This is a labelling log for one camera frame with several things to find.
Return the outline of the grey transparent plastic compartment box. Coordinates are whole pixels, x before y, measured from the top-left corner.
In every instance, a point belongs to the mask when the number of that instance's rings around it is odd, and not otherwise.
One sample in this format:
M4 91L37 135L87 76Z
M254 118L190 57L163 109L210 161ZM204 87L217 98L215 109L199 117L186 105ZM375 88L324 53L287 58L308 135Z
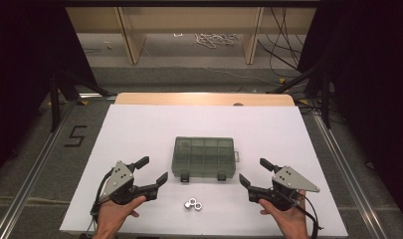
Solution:
M236 171L234 140L230 137L177 136L171 168L182 182L189 182L192 177L226 181Z

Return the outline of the person's left hand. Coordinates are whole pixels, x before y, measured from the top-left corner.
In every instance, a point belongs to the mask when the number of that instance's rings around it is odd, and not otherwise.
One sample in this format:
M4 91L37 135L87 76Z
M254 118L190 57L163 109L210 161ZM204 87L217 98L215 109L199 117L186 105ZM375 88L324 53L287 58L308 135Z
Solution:
M93 239L113 239L127 217L139 216L136 208L145 200L144 196L139 196L124 205L115 204L112 201L104 203L100 209L97 231Z

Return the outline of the black metal stand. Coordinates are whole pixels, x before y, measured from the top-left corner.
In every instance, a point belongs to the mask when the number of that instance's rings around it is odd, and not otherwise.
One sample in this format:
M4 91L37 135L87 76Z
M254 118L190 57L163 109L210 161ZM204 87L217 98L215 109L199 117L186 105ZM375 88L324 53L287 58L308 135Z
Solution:
M313 98L317 94L320 94L321 100L321 120L327 128L330 128L329 122L329 75L324 63L317 63L310 69L301 73L287 84L284 84L275 90L272 90L272 94L282 94L286 90L299 85L300 83L307 81L304 93L308 98Z
M80 97L76 85L84 86L102 97L113 97L113 94L99 87L95 81L91 82L70 71L57 69L50 79L51 132L54 132L61 123L59 93L62 93L67 101L76 101Z

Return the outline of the person's right hand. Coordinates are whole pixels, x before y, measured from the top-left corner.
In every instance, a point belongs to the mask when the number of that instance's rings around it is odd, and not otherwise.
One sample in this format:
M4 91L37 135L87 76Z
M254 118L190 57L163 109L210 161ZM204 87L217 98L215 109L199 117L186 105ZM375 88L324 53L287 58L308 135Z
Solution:
M266 199L260 199L262 215L271 215L286 239L308 239L305 215L297 208L281 211Z

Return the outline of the light wooden desk frame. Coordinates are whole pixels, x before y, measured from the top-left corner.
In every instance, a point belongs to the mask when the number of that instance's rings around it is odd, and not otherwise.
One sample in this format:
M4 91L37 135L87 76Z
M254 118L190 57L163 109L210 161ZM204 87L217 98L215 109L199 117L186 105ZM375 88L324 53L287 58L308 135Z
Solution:
M78 33L119 33L128 60L136 64L148 34L232 33L242 36L245 61L254 63L258 36L308 33L314 7L69 7Z

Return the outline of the aluminium floor rail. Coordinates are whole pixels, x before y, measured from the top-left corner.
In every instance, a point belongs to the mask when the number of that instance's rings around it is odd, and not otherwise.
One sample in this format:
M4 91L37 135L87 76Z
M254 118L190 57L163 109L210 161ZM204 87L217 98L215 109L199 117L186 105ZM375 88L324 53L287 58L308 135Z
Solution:
M324 177L329 183L336 208L348 232L348 239L362 232L368 239L388 239L388 234L348 164L334 134L321 120L318 111L303 113L308 135L318 157Z
M76 239L60 230L113 99L61 101L52 128L43 102L29 131L0 169L0 239Z

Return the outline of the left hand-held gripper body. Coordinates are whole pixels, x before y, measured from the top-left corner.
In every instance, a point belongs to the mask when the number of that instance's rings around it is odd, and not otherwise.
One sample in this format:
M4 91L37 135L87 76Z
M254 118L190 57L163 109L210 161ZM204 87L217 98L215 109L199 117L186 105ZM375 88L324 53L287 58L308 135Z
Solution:
M133 172L129 169L130 165L118 161L116 165L106 174L101 182L101 191L99 192L99 203L105 203L109 200L124 205L134 198L144 195L140 187L133 184Z

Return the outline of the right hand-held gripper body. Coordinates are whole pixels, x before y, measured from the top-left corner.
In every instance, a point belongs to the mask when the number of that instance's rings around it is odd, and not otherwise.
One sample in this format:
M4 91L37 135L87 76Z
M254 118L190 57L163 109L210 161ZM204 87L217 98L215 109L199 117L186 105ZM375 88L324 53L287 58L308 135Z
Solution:
M310 180L302 176L292 167L274 166L272 169L273 204L281 211L287 211L300 204L299 191L320 192Z

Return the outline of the black curtain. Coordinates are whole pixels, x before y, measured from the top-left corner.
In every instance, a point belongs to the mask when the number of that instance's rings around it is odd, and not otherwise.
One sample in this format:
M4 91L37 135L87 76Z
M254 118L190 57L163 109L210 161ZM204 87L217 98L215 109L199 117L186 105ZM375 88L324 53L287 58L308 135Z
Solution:
M62 5L0 0L0 169L28 130L50 81L97 82Z
M317 63L341 21L347 36L331 47L339 108L403 214L403 0L320 0L299 64Z

